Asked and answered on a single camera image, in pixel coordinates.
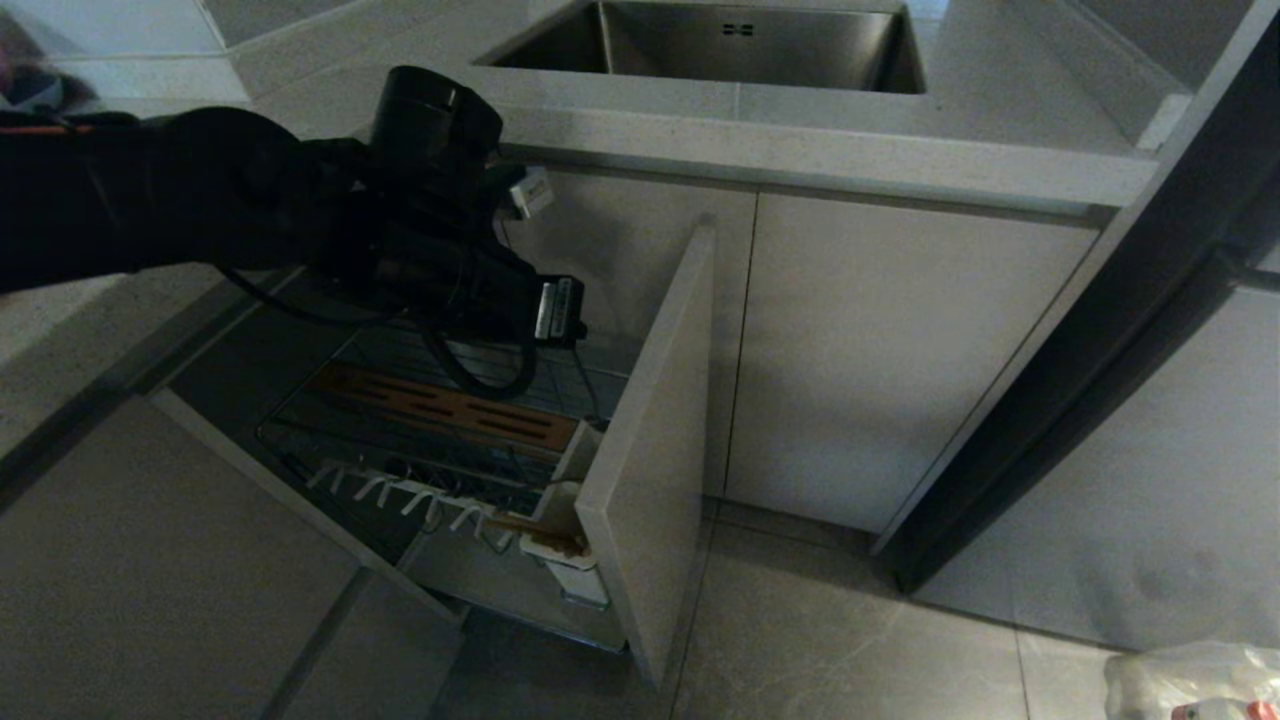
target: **metal wire basket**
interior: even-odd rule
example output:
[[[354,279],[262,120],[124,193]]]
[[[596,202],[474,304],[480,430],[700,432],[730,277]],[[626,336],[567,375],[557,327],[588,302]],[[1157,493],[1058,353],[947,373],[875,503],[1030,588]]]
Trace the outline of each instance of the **metal wire basket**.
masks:
[[[458,345],[453,350],[486,382],[506,382],[518,369],[520,355],[513,348]],[[365,402],[365,386],[334,392],[329,380],[337,372],[371,383],[374,389],[401,393],[402,405],[416,410],[408,414],[387,402]],[[524,407],[573,423],[605,423],[625,384],[625,375],[588,369],[571,351],[543,350],[529,391],[503,407],[486,409],[495,420],[467,427],[448,416],[435,420],[433,409],[424,411],[413,395],[421,393],[420,388],[458,388],[426,351],[417,329],[393,322],[355,333],[266,416],[257,437],[291,470],[291,484],[300,493],[394,564],[417,533],[439,527],[433,516],[435,503],[415,500],[426,492],[419,488],[431,488],[434,497],[456,507],[466,498],[512,515],[535,511],[561,451],[527,441],[520,427],[506,421],[507,409]],[[320,482],[323,474],[326,482]],[[346,477],[365,482],[344,483]],[[369,497],[379,479],[384,487]],[[477,523],[483,515],[475,515]],[[509,544],[492,541],[479,527],[476,537],[488,539],[495,551]]]

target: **stainless steel sink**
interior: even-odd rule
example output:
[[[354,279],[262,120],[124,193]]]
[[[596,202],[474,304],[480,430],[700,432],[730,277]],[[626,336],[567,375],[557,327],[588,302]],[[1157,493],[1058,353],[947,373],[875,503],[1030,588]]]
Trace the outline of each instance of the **stainless steel sink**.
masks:
[[[591,3],[480,64],[924,92],[910,24],[893,13]]]

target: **pull-out drawer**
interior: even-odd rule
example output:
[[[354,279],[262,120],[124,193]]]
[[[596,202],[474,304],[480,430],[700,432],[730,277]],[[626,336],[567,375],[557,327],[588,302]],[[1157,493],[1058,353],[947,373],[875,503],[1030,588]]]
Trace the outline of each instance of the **pull-out drawer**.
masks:
[[[261,462],[262,471],[255,474],[261,482],[278,493],[283,486],[292,488],[285,493],[291,505],[340,542],[362,544],[364,556],[384,574],[604,648],[630,646],[640,670],[658,682],[700,521],[713,260],[714,229],[700,225],[627,377],[577,368],[586,380],[584,393],[563,387],[573,373],[557,379],[552,372],[553,400],[534,405],[566,418],[567,432],[557,427],[534,437],[521,418],[495,420],[493,413],[503,410],[489,407],[457,420],[448,443],[440,445],[435,432],[426,433],[434,441],[424,441],[413,432],[430,425],[424,413],[458,416],[466,410],[431,402],[466,402],[453,396],[419,401],[413,393],[420,395],[421,386],[413,384],[367,393],[374,411],[365,405],[358,418],[333,415],[333,402],[303,402],[298,393],[264,413],[262,401],[227,397],[236,370],[207,363],[193,364],[156,402],[197,434],[221,428],[233,442],[223,436],[209,438],[210,445],[237,455],[239,464]],[[273,345],[282,342],[271,338]],[[319,372],[319,351],[303,348],[302,374],[310,379],[301,387],[314,391],[319,383],[329,396],[346,387],[347,400],[360,400],[364,389],[334,384],[332,377],[335,368],[351,370],[367,357],[358,345],[343,345],[337,363],[320,363]],[[271,372],[288,375],[279,368],[278,348],[264,352],[261,361],[275,364]],[[237,354],[241,365],[259,363],[246,355]],[[554,370],[554,363],[548,365]],[[397,373],[393,365],[379,372]],[[225,392],[209,391],[220,382]],[[238,410],[227,410],[237,402]],[[248,413],[257,413],[255,423],[261,420],[256,433],[244,429]],[[579,421],[594,414],[605,418]],[[371,415],[399,430],[370,439]],[[230,418],[239,419],[238,428],[228,429]],[[479,452],[460,451],[463,446]],[[493,465],[480,466],[476,457]],[[499,483],[497,496],[492,486],[458,479],[489,475]],[[570,537],[576,548],[558,544]],[[559,555],[549,552],[548,543],[559,547]]]

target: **open cabinet door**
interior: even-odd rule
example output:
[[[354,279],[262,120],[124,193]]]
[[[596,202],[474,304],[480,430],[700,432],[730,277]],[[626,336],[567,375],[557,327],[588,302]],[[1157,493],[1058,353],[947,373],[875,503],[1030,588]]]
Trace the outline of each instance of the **open cabinet door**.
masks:
[[[662,682],[701,520],[716,231],[700,225],[576,509],[641,674]]]

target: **wire rack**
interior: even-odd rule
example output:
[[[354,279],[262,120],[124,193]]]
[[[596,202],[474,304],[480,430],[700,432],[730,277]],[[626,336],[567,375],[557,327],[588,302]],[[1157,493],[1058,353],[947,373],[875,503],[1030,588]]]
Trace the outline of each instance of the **wire rack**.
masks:
[[[518,369],[518,352],[508,347],[451,347],[463,366],[490,383],[509,380]],[[420,503],[415,497],[421,500],[421,495],[388,492],[390,488],[429,486],[456,507],[467,498],[502,512],[534,514],[552,482],[559,452],[509,436],[461,432],[444,421],[410,423],[334,397],[315,382],[334,366],[426,386],[457,386],[426,351],[411,323],[392,322],[355,333],[257,428],[266,450],[293,475],[291,484],[388,561],[396,562],[417,533],[439,525],[433,518],[434,502]],[[509,405],[602,423],[612,416],[625,384],[625,375],[588,369],[570,351],[541,350],[534,383]],[[342,482],[319,482],[321,474],[335,469],[340,469],[335,478],[349,474],[372,479],[346,487]],[[384,483],[374,498],[367,497],[380,477],[396,482]],[[480,515],[476,518],[475,534],[484,539]],[[489,544],[502,551],[509,543]]]

